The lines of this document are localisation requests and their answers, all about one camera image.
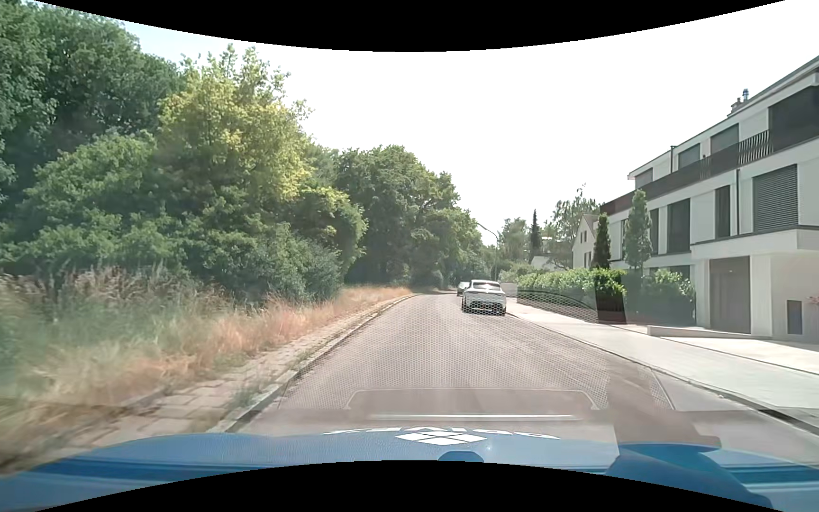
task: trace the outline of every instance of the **street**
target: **street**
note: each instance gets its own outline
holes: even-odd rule
[[[238,431],[470,426],[721,443],[819,466],[818,436],[529,321],[461,312],[460,300],[425,294],[390,308]]]

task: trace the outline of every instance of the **tall grass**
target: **tall grass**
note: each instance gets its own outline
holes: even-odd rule
[[[258,307],[158,268],[72,274],[55,289],[0,276],[0,450],[45,441],[155,388],[211,378],[410,292],[355,287],[326,302],[271,297]]]

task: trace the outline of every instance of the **white sedan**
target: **white sedan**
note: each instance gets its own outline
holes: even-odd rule
[[[495,281],[473,280],[463,291],[461,311],[487,310],[496,314],[505,314],[508,310],[508,298]]]

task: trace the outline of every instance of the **blue car hood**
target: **blue car hood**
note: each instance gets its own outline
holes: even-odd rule
[[[819,488],[819,469],[772,457],[665,444],[627,448],[631,449],[640,452],[641,457],[666,461],[678,459],[684,450],[702,452],[701,457],[725,468],[748,488],[770,489],[776,494],[802,487],[810,490],[812,485]],[[162,436],[100,448],[2,477],[0,511],[58,506],[201,476],[331,462],[480,458],[491,463],[602,474],[620,453],[615,444],[491,429],[393,427],[309,436]],[[681,486],[677,482],[670,485]],[[808,501],[813,500],[811,508],[805,508],[797,496],[787,498],[788,508],[778,506],[777,500],[773,502],[783,510],[818,509],[819,497],[805,493]]]

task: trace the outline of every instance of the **balcony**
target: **balcony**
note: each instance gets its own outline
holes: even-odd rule
[[[745,140],[737,144],[716,151],[709,157],[697,160],[690,165],[667,174],[659,180],[651,181],[643,185],[643,187],[640,187],[640,189],[646,192],[647,200],[652,200],[682,187],[697,183],[698,181],[707,180],[723,172],[737,169],[753,161],[768,157],[778,151],[788,149],[791,146],[801,144],[816,137],[819,137],[819,123],[801,125],[791,129],[777,128],[763,131],[757,135],[745,138]],[[600,211],[608,215],[613,215],[620,211],[629,210],[634,192],[636,191],[628,192],[620,198],[603,204],[600,206]]]

